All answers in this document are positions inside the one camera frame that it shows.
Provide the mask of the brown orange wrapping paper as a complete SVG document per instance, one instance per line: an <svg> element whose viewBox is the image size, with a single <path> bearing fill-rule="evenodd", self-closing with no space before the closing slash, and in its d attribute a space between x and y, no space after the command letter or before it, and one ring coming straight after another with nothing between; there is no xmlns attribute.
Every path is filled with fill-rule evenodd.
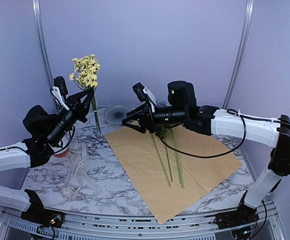
<svg viewBox="0 0 290 240"><path fill-rule="evenodd" d="M170 180L165 145L155 140ZM105 135L118 161L159 224L183 212L237 171L242 163L233 154L200 159L179 154L184 188L178 179L175 152L168 149L173 182L168 186L150 133L123 127Z"/></svg>

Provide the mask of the yellow daisy fake bunch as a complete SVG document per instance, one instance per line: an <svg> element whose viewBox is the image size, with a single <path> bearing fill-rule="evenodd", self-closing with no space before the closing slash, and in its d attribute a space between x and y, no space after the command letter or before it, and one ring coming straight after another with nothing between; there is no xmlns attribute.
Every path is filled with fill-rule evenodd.
<svg viewBox="0 0 290 240"><path fill-rule="evenodd" d="M74 81L80 89L92 90L91 106L94 112L96 127L101 133L97 101L95 99L95 90L98 87L98 72L100 70L100 63L95 54L86 55L81 58L74 57L74 71L69 74L69 79Z"/></svg>

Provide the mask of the pink rose fake stem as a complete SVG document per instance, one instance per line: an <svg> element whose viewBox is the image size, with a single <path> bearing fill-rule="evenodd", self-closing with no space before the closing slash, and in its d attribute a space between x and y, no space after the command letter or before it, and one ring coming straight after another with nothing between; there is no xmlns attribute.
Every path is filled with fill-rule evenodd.
<svg viewBox="0 0 290 240"><path fill-rule="evenodd" d="M166 142L167 130L165 129L165 127L159 126L157 135ZM173 176L172 176L171 164L170 164L170 158L169 158L167 146L165 146L165 151L166 151L166 157L167 157L170 180L171 180L171 182L173 182Z"/></svg>

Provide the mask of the green leafy fake stem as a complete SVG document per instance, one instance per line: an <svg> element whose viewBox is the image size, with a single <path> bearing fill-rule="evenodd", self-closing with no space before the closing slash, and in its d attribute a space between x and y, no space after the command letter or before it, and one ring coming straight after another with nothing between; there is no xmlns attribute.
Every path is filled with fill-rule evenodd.
<svg viewBox="0 0 290 240"><path fill-rule="evenodd" d="M161 155L160 155L160 152L159 152L159 149L158 149L158 146L157 146L156 140L155 140L155 136L154 136L153 133L151 133L150 136L151 136L151 140L152 140L152 142L153 142L153 145L154 145L155 151L156 151L156 153L157 153L157 156L158 156L158 159L159 159L160 165L161 165L161 167L162 167L162 170L163 170L164 176L165 176L165 178L166 178L167 184L168 184L169 187L171 187L171 182L170 182L170 180L169 180L169 177L168 177L168 175L167 175L166 168L165 168L165 166L164 166L164 162L163 162L162 157L161 157Z"/></svg>

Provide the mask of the blue fake flower stem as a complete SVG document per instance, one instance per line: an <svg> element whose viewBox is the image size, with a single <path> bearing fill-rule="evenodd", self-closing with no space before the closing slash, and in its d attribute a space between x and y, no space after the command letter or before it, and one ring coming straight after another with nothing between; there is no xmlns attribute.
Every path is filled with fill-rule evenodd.
<svg viewBox="0 0 290 240"><path fill-rule="evenodd" d="M166 106L167 106L167 103L166 103L165 100L163 100L163 99L159 99L159 100L156 101L156 105L157 105L157 107L159 107L159 108L163 108L163 107L166 107Z"/></svg>

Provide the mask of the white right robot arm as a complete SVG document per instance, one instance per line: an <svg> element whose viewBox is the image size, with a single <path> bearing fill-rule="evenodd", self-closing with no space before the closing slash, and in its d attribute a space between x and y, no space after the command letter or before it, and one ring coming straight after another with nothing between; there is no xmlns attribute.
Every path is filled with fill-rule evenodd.
<svg viewBox="0 0 290 240"><path fill-rule="evenodd" d="M243 224L261 201L272 192L283 177L290 175L290 118L266 118L244 115L239 111L216 106L197 106L192 83L177 80L167 85L169 106L158 107L148 87L141 83L133 91L142 105L127 113L122 125L140 133L154 133L158 126L178 125L198 134L232 136L272 148L268 167L243 195L232 219Z"/></svg>

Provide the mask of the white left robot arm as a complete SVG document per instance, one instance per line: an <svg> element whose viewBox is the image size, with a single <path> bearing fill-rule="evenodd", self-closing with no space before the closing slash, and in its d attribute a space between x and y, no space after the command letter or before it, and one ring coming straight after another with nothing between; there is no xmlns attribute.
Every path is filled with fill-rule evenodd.
<svg viewBox="0 0 290 240"><path fill-rule="evenodd" d="M76 121L85 123L94 91L84 90L69 97L52 89L52 95L59 101L59 113L49 114L40 105L32 107L23 124L31 134L30 138L0 148L0 172L11 169L35 168L46 164L52 156L63 157L69 151ZM0 206L29 214L36 222L48 218L40 198L34 191L15 190L0 185Z"/></svg>

